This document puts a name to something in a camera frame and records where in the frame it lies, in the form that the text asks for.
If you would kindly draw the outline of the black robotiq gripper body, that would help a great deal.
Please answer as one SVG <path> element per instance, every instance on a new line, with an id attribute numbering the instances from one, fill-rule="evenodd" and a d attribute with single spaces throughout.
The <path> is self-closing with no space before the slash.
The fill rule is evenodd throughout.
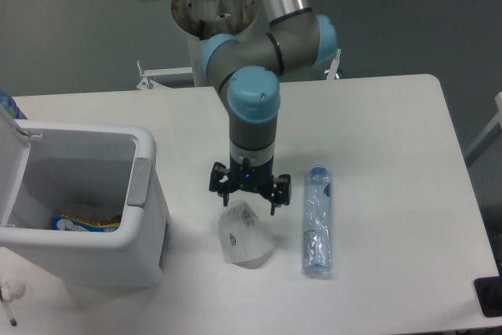
<path id="1" fill-rule="evenodd" d="M 273 161 L 259 165 L 242 165 L 233 158 L 230 159 L 231 169 L 229 174 L 231 192 L 237 190 L 258 194 L 270 194 L 274 188 L 272 174 Z"/>

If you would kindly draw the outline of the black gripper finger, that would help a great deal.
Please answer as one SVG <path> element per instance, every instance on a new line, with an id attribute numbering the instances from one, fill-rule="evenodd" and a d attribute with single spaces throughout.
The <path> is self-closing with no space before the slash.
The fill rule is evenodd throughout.
<path id="1" fill-rule="evenodd" d="M 281 174 L 271 176 L 259 187 L 260 195 L 271 204 L 270 215 L 275 215 L 275 210 L 280 206 L 288 206 L 291 200 L 291 176 Z"/>
<path id="2" fill-rule="evenodd" d="M 214 162 L 211 169 L 209 190 L 223 199 L 223 206 L 228 206 L 230 195 L 235 192 L 231 170 L 220 162 Z"/>

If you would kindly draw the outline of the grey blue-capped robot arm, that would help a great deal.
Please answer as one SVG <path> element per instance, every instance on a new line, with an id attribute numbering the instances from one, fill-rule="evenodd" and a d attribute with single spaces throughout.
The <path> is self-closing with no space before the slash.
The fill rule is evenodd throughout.
<path id="1" fill-rule="evenodd" d="M 247 41 L 239 35 L 253 21 L 253 0 L 173 0 L 172 13 L 202 43 L 193 71 L 216 90 L 229 117 L 230 162 L 213 165 L 210 191 L 223 199 L 235 191 L 257 193 L 279 207 L 291 198 L 290 176 L 273 174 L 279 79 L 330 62 L 337 36 L 308 0 L 263 1 L 270 30 Z"/>

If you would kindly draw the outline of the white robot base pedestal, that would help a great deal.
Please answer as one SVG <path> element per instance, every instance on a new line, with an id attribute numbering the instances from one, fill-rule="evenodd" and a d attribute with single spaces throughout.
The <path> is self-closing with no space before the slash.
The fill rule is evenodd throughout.
<path id="1" fill-rule="evenodd" d="M 257 0 L 173 0 L 173 20 L 187 37 L 191 66 L 140 70 L 139 88 L 153 89 L 161 81 L 177 79 L 220 88 L 248 66 L 282 76 L 299 68 L 337 64 L 340 50 L 327 16 L 301 4 L 292 9 L 275 5 L 269 32 L 247 39 L 257 11 Z"/>

